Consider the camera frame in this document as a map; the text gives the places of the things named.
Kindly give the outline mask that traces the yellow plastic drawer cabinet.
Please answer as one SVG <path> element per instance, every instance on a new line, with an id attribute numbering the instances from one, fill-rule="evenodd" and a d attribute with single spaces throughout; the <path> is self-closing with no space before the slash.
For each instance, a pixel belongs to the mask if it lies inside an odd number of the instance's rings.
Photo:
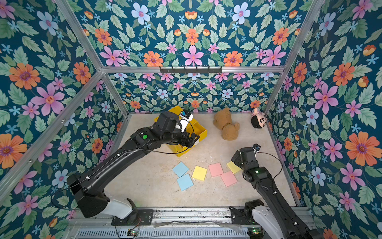
<path id="1" fill-rule="evenodd" d="M 177 115 L 180 115 L 183 109 L 179 106 L 172 107 L 169 112 L 173 112 Z M 202 142 L 206 137 L 208 136 L 208 130 L 203 127 L 195 118 L 193 118 L 190 121 L 191 125 L 188 123 L 186 127 L 186 132 L 191 135 L 192 133 L 195 133 L 200 138 L 197 140 L 197 142 L 194 144 L 196 146 L 198 143 Z M 175 154 L 176 157 L 182 157 L 183 155 L 187 154 L 188 151 L 190 151 L 190 148 L 187 148 L 186 146 L 181 146 L 179 144 L 177 145 L 169 145 L 167 144 L 167 147 L 170 149 L 172 153 Z"/>

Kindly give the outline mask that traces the yellow sticky note pad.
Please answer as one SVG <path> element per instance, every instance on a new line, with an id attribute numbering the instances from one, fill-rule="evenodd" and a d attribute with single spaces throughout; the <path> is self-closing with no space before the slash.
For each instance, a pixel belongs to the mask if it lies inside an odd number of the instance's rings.
<path id="1" fill-rule="evenodd" d="M 233 174 L 236 174 L 238 173 L 239 171 L 241 171 L 241 168 L 236 166 L 234 162 L 230 161 L 228 162 L 227 164 L 227 167 L 230 169 L 230 171 L 233 173 Z"/>
<path id="2" fill-rule="evenodd" d="M 192 178 L 199 181 L 204 181 L 206 178 L 207 171 L 208 170 L 206 168 L 195 166 L 194 172 L 192 174 Z"/>

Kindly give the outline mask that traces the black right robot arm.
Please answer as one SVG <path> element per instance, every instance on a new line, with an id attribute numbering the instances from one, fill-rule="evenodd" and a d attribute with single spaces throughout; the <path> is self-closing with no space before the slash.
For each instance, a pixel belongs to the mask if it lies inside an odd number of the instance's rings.
<path id="1" fill-rule="evenodd" d="M 237 211 L 250 224 L 257 224 L 262 235 L 272 239 L 322 239 L 317 229 L 308 225 L 294 212 L 276 186 L 274 177 L 267 168 L 260 166 L 256 156 L 261 154 L 260 146 L 239 149 L 231 161 L 242 169 L 245 181 L 261 195 L 245 203 L 244 209 Z"/>

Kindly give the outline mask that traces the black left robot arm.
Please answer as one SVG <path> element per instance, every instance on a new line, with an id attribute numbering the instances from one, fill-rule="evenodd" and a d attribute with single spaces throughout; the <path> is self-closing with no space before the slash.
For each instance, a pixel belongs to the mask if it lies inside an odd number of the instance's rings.
<path id="1" fill-rule="evenodd" d="M 200 139 L 195 132 L 188 133 L 193 114 L 183 110 L 179 114 L 161 113 L 149 127 L 135 131 L 113 154 L 94 168 L 71 175 L 67 182 L 78 208 L 86 218 L 105 214 L 119 219 L 136 218 L 137 208 L 129 199 L 117 200 L 105 192 L 105 187 L 127 167 L 151 152 L 157 152 L 163 144 L 192 148 Z"/>

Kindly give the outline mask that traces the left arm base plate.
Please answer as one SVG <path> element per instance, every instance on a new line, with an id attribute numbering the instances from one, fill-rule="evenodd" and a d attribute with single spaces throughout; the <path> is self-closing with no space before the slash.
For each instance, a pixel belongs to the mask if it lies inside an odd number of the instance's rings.
<path id="1" fill-rule="evenodd" d="M 125 219 L 113 216 L 112 226 L 148 226 L 153 220 L 154 210 L 134 209 Z"/>

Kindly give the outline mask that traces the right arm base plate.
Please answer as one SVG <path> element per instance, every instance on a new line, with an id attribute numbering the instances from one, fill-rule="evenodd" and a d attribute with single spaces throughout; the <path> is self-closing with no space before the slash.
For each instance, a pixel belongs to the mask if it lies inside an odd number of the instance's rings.
<path id="1" fill-rule="evenodd" d="M 254 222 L 248 219 L 244 209 L 238 209 L 233 206 L 228 207 L 231 213 L 231 223 L 234 225 L 252 225 Z"/>

